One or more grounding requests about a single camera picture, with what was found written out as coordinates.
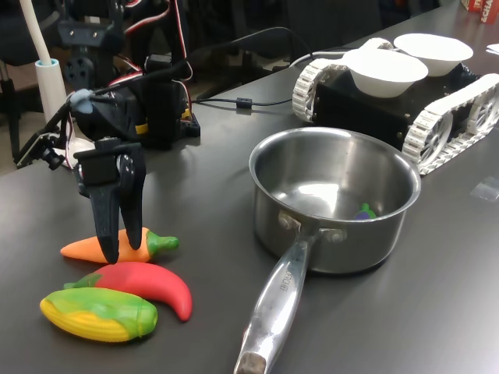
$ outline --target chair leg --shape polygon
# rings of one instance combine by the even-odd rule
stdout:
[[[0,61],[0,87],[4,100],[6,101],[7,117],[9,120],[10,149],[12,158],[19,153],[19,111],[16,100],[16,89],[14,82],[9,78],[5,63]]]

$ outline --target saucepan handle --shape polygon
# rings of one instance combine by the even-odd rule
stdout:
[[[297,234],[258,298],[244,333],[234,374],[267,374],[284,344],[303,289],[317,235]]]

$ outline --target red box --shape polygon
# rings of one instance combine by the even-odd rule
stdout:
[[[499,10],[499,0],[482,0],[482,23],[495,23],[497,11]]]
[[[483,0],[461,0],[468,12],[482,12]]]

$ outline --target gray table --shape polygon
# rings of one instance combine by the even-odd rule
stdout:
[[[484,45],[499,26],[453,5],[385,30],[455,35],[475,48],[477,72],[499,71]],[[284,71],[226,97],[289,97],[298,70]],[[39,301],[97,266],[58,251],[94,235],[89,201],[70,173],[37,164],[0,178],[0,372],[230,373],[242,332],[275,258],[252,230],[247,159],[263,138],[300,126],[289,105],[238,114],[197,106],[200,143],[149,155],[144,225],[177,235],[181,251],[159,263],[190,286],[194,311],[181,324],[158,305],[146,341],[106,345],[72,337],[40,313]],[[494,130],[423,180],[393,256],[358,277],[310,274],[274,373],[410,374],[499,371],[499,207],[470,196],[485,177],[499,177]]]

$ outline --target toy corn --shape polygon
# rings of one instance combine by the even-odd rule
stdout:
[[[125,292],[105,288],[70,288],[52,292],[41,312],[57,327],[79,337],[121,342],[151,333],[156,307]]]

